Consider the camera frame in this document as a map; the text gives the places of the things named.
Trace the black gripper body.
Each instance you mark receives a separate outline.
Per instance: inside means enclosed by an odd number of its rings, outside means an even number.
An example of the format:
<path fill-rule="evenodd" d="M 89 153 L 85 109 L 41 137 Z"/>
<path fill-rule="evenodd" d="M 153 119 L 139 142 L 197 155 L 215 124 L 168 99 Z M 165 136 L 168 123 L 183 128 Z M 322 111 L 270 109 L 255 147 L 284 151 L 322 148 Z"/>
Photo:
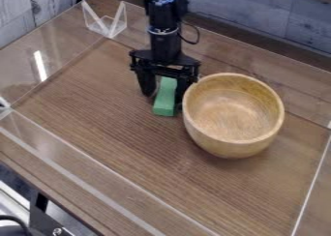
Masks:
<path fill-rule="evenodd" d="M 188 82 L 197 81 L 200 62 L 183 52 L 171 61 L 157 61 L 152 58 L 151 51 L 131 50 L 131 70 L 136 73 L 139 80 L 144 80 L 148 76 L 157 75 L 172 77 L 175 79 L 185 79 Z"/>

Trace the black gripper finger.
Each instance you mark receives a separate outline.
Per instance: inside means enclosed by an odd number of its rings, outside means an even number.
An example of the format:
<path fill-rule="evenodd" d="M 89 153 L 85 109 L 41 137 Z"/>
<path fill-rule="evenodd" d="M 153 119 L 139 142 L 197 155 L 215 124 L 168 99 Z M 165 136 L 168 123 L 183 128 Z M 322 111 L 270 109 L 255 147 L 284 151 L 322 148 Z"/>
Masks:
<path fill-rule="evenodd" d="M 175 98 L 176 107 L 181 106 L 184 93 L 189 85 L 191 85 L 191 80 L 188 77 L 181 77 L 177 79 L 176 98 Z"/>
<path fill-rule="evenodd" d="M 147 97 L 153 95 L 156 90 L 156 77 L 149 71 L 136 71 L 141 92 Z"/>

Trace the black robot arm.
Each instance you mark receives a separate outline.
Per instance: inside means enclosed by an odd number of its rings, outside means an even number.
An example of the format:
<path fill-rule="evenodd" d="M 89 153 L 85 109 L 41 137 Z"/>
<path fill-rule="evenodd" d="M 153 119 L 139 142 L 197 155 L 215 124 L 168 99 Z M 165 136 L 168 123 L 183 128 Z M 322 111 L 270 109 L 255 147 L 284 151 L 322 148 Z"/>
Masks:
<path fill-rule="evenodd" d="M 197 44 L 183 36 L 183 17 L 187 14 L 187 0 L 144 0 L 148 17 L 147 33 L 149 49 L 129 52 L 131 70 L 135 72 L 143 94 L 149 97 L 156 90 L 159 76 L 177 81 L 175 106 L 183 103 L 188 86 L 197 81 L 200 62 L 183 52 L 183 43 Z"/>

